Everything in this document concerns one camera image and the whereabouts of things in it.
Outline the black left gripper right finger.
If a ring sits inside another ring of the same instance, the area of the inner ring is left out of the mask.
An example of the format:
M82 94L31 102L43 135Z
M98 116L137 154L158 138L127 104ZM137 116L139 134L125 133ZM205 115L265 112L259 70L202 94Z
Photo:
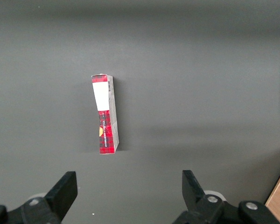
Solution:
M182 196L187 210L174 224L278 224L262 203L241 201L237 207L219 196L206 194L191 170L182 172Z

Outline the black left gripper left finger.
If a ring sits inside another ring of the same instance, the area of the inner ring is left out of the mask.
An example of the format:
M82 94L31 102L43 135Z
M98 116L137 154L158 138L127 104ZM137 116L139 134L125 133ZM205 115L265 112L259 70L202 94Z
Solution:
M0 205L0 224L60 224L77 197L77 175L66 172L44 196L35 196L7 211Z

